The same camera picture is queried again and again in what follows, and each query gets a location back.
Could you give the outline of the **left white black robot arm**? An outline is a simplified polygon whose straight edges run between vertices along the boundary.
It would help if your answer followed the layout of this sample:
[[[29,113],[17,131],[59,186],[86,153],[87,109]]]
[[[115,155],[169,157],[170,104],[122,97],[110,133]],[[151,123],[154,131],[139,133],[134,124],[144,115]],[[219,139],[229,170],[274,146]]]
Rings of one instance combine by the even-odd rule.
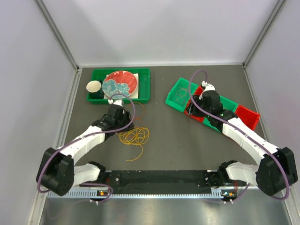
[[[106,174],[102,165],[89,162],[77,166],[76,163],[111,136],[133,128],[131,113],[124,108],[122,101],[114,101],[107,113],[94,121],[81,135],[57,149],[48,148],[44,152],[36,177],[38,192],[52,191],[64,196],[72,187],[90,181],[96,186],[103,185]]]

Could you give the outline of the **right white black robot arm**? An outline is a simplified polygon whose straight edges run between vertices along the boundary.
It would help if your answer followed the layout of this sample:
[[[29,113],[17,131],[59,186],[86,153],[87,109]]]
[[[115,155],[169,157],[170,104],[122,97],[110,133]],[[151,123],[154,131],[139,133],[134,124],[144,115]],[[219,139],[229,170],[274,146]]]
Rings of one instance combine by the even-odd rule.
[[[255,165],[235,160],[223,163],[218,170],[223,185],[241,180],[273,196],[298,181],[293,152],[288,147],[279,148],[261,138],[237,114],[223,107],[215,90],[193,95],[186,111],[192,116],[207,118],[211,126],[235,141],[256,162]]]

